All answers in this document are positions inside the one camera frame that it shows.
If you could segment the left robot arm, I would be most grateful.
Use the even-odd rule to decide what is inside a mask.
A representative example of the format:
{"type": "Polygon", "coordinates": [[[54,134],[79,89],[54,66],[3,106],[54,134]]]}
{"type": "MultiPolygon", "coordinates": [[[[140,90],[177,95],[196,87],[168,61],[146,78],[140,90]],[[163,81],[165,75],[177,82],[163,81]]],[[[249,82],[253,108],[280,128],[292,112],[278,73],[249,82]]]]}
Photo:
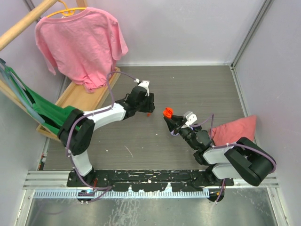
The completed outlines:
{"type": "Polygon", "coordinates": [[[116,121],[126,120],[136,112],[152,113],[155,110],[154,93],[142,86],[135,86],[125,98],[117,100],[106,108],[90,112],[72,110],[57,137],[64,144],[77,170],[77,181],[83,186],[94,182],[93,167],[87,149],[93,132],[116,121]]]}

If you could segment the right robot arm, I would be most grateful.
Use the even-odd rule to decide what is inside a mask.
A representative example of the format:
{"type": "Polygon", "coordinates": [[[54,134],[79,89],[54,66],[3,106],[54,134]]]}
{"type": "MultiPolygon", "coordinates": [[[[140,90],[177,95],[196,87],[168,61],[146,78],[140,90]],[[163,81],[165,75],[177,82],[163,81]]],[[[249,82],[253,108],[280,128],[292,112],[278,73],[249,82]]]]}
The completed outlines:
{"type": "Polygon", "coordinates": [[[230,178],[241,178],[252,186],[259,186],[276,170],[275,159],[247,137],[217,144],[214,141],[216,133],[196,124],[197,117],[193,112],[183,116],[164,113],[163,119],[171,135],[181,136],[195,150],[195,160],[207,166],[206,179],[213,186],[230,178]]]}

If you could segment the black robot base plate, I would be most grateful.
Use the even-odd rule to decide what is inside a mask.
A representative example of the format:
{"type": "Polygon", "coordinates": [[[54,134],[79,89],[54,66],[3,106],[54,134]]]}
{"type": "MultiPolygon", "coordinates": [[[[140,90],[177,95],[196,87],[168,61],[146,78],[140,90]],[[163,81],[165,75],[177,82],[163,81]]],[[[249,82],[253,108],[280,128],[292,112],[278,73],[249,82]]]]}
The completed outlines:
{"type": "Polygon", "coordinates": [[[134,192],[162,192],[168,185],[171,186],[172,192],[194,192],[222,185],[221,179],[198,169],[95,170],[92,176],[84,179],[92,186],[111,186],[115,192],[125,192],[129,189],[134,192]]]}

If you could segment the orange earbud case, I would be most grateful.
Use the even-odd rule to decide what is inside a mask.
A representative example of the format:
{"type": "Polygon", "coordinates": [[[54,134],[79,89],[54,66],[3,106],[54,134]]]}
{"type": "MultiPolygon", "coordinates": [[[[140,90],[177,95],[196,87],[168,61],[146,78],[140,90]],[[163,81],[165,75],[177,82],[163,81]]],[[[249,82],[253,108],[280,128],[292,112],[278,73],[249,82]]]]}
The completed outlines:
{"type": "Polygon", "coordinates": [[[172,118],[173,114],[174,114],[174,111],[173,111],[173,109],[170,108],[170,107],[166,107],[165,110],[163,111],[163,115],[164,115],[166,118],[169,118],[169,119],[172,118]]]}

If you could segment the black earbud charging case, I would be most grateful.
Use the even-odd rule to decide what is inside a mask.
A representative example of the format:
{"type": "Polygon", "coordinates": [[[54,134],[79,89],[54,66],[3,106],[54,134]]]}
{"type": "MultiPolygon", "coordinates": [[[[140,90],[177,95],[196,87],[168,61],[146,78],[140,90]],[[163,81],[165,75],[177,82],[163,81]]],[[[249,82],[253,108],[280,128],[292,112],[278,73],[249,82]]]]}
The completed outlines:
{"type": "Polygon", "coordinates": [[[192,127],[193,128],[193,130],[195,131],[195,132],[198,132],[198,131],[201,131],[202,130],[202,126],[194,126],[194,127],[192,127]]]}

